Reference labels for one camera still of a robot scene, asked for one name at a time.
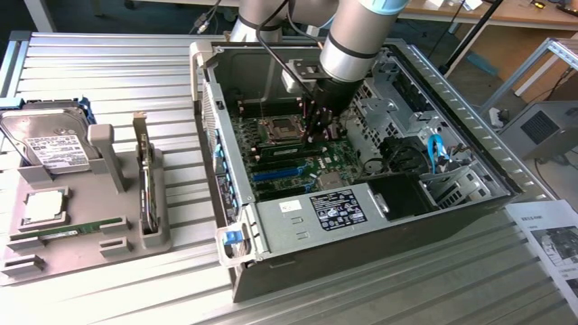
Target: metal extrusion surface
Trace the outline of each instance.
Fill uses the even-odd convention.
[[[185,35],[32,35],[13,86],[18,96],[62,99],[84,94],[96,120],[114,126],[117,151],[135,148],[132,112],[147,112],[149,137],[164,152],[175,248],[137,261],[1,287],[2,324],[37,324],[36,317],[46,324],[167,320],[172,324],[576,323],[526,238],[502,212],[442,242],[232,304],[231,280],[212,239],[216,226],[193,126],[188,46],[195,39]],[[0,146],[4,202],[12,199],[18,156],[9,146]],[[498,154],[516,165],[503,151]],[[515,177],[522,183],[531,181],[523,170]],[[535,188],[528,190],[531,196],[546,197]],[[6,220],[4,207],[0,204],[0,221]],[[73,311],[73,317],[64,318],[62,310]]]

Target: gray plastic holder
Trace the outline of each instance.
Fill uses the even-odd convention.
[[[113,238],[98,242],[98,252],[104,257],[114,257],[117,255],[128,254],[132,250],[127,237]]]
[[[18,277],[37,274],[42,271],[42,259],[37,255],[25,255],[4,260],[0,272],[6,276]]]
[[[104,235],[113,234],[114,232],[123,232],[129,230],[129,222],[127,220],[127,216],[120,216],[121,221],[116,223],[109,223],[106,225],[100,226],[100,231]]]
[[[156,233],[147,235],[139,226],[141,224],[141,193],[136,152],[113,154],[116,163],[110,164],[105,163],[106,158],[102,155],[102,159],[89,160],[89,171],[64,173],[53,177],[44,167],[20,168],[21,178],[16,191],[9,236],[22,232],[18,226],[25,213],[24,201],[26,194],[33,191],[49,191],[68,187],[70,195],[66,198],[65,213],[69,222],[58,227],[85,225],[112,218],[120,218],[120,221],[101,225],[96,232],[92,230],[78,236],[46,240],[40,239],[40,234],[53,226],[42,227],[32,230],[32,232],[38,232],[37,236],[8,242],[1,258],[5,261],[13,261],[13,264],[4,265],[4,268],[0,269],[0,285],[37,280],[169,250],[172,243],[165,205],[163,152],[152,150],[155,153],[152,170],[159,228]],[[120,168],[117,175],[121,175],[123,191],[118,190],[118,182],[108,173],[109,168],[114,167],[108,166]],[[125,241],[118,242],[118,238],[125,238]],[[29,259],[21,257],[24,253],[30,256]]]

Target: warning label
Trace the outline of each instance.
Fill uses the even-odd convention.
[[[351,190],[312,196],[309,199],[324,230],[331,231],[367,221]]]

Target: wooden desk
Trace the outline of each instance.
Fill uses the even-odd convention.
[[[546,2],[546,7],[538,9],[524,0],[504,0],[467,49],[498,68],[498,77],[506,80],[547,37],[575,38],[576,31],[578,17],[559,11],[555,4]],[[463,26],[458,38],[467,33]],[[546,97],[566,68],[556,57],[547,55],[515,84],[515,94],[527,102]]]
[[[479,54],[488,63],[498,68],[498,76],[506,80],[519,67],[538,45],[547,37],[578,37],[578,17],[559,11],[555,4],[544,1],[546,7],[538,9],[528,0],[504,0],[496,11],[483,25],[470,42],[462,55],[458,57],[448,73],[456,67],[467,51]],[[439,7],[427,0],[411,0],[399,17],[405,19],[450,21],[459,5],[443,3]],[[475,10],[458,13],[455,22],[475,24],[490,8],[483,3]],[[470,30],[463,26],[456,36],[463,39]],[[526,101],[534,99],[542,92],[550,89],[566,69],[556,58],[543,58],[527,75],[516,83],[516,95]]]

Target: green circuit board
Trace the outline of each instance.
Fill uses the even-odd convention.
[[[317,192],[351,185],[359,176],[356,152],[347,139],[303,144],[299,115],[231,119],[244,168],[259,200]],[[269,173],[299,170],[297,175],[255,180]]]

